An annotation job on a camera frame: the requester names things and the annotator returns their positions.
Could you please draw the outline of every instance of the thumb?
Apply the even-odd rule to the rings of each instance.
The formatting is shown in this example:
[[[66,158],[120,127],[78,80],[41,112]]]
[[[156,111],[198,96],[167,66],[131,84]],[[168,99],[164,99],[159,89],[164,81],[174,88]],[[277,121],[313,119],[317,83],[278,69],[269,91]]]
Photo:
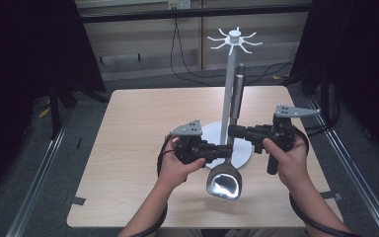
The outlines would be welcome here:
[[[188,173],[192,173],[194,171],[199,170],[199,168],[203,167],[204,164],[205,164],[205,159],[200,158],[200,159],[193,161],[192,163],[187,164],[186,168],[187,168]]]
[[[287,154],[279,148],[271,139],[265,138],[263,145],[266,151],[271,154],[279,163],[284,163],[287,159]]]

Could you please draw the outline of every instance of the black handle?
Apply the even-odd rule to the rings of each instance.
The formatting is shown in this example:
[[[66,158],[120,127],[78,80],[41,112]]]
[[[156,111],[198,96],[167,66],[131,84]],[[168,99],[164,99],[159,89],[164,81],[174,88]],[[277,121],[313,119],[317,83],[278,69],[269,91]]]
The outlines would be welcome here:
[[[275,157],[269,154],[268,165],[266,167],[266,171],[270,175],[276,175],[277,167],[278,167],[278,161],[275,159]]]

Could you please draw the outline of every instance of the person's left arm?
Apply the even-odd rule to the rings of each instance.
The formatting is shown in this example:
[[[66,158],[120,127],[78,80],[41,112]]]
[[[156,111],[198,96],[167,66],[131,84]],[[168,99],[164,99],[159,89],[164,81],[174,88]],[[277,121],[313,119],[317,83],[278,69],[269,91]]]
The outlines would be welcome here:
[[[168,142],[165,147],[166,153],[163,156],[161,172],[155,186],[134,216],[118,234],[118,237],[131,236],[153,226],[159,220],[174,188],[183,183],[188,174],[204,165],[205,159],[203,158],[184,165],[175,156],[176,144],[177,140],[174,142],[172,138]]]

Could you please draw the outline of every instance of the person's left hand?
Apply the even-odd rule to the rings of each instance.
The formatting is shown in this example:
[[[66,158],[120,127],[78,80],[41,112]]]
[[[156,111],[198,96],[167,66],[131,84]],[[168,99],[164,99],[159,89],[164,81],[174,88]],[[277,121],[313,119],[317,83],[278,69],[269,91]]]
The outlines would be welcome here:
[[[183,183],[190,173],[197,171],[205,164],[204,158],[197,159],[187,165],[183,164],[175,156],[175,147],[177,146],[178,141],[179,139],[176,136],[173,136],[166,145],[162,160],[162,168],[158,178],[158,183],[171,190]]]

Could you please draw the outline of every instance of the forearm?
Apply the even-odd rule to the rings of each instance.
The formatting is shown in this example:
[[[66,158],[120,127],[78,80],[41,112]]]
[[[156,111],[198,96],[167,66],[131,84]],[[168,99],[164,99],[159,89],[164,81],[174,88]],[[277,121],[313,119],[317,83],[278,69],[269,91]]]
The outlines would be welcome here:
[[[300,210],[310,219],[333,229],[351,232],[331,210],[310,180],[288,189]],[[307,223],[306,228],[311,236],[331,236]]]
[[[159,220],[171,193],[172,189],[157,182],[118,237],[140,233],[155,224]]]

